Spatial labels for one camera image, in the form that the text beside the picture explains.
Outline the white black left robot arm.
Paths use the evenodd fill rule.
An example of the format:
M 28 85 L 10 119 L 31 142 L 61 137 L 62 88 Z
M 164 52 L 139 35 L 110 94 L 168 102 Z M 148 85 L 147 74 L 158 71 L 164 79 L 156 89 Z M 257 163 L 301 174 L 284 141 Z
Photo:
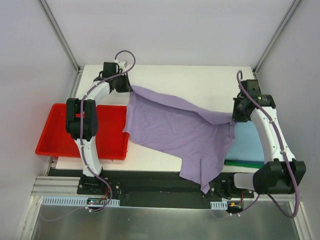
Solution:
M 97 106 L 112 91 L 133 91 L 128 71 L 126 61 L 105 62 L 89 89 L 79 98 L 70 97 L 66 101 L 65 129 L 75 141 L 83 164 L 82 173 L 86 177 L 96 177 L 102 171 L 96 147 Z

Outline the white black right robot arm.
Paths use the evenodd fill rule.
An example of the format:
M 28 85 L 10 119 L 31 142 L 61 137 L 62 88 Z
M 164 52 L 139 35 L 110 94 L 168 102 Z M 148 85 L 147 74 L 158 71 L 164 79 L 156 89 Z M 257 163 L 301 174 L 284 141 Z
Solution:
M 235 123 L 253 122 L 262 145 L 264 165 L 255 173 L 235 173 L 225 184 L 225 192 L 237 197 L 243 189 L 261 195 L 291 195 L 306 173 L 306 165 L 289 149 L 280 128 L 273 97 L 262 94 L 257 80 L 242 80 L 235 97 L 232 120 Z

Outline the lilac t shirt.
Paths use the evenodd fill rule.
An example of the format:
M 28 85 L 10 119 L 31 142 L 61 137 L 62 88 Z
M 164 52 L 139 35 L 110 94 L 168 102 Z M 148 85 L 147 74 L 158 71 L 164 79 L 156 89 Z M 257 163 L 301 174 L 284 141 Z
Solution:
M 135 144 L 181 158 L 180 177 L 206 194 L 235 141 L 231 114 L 141 86 L 132 89 L 124 132 Z

